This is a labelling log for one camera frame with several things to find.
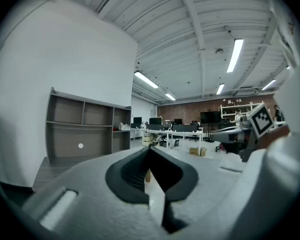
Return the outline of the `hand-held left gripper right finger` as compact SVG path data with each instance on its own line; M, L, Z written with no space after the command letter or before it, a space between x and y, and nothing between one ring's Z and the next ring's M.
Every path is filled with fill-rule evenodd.
M192 165L154 146L148 150L148 165L168 202L185 200L199 181L198 172Z

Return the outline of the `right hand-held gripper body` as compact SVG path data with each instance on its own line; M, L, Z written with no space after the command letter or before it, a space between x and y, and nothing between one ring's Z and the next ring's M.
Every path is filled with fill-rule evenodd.
M273 127L271 114L262 103L242 116L239 125L214 131L210 138L221 143L227 153L238 154L243 162L247 162L256 150L259 139Z

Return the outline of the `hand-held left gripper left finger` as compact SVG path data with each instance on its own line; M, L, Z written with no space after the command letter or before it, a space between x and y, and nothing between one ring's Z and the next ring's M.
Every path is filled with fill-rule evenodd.
M109 189L123 202L147 205L149 195L145 193L145 178L150 166L144 147L113 163L106 171L105 181Z

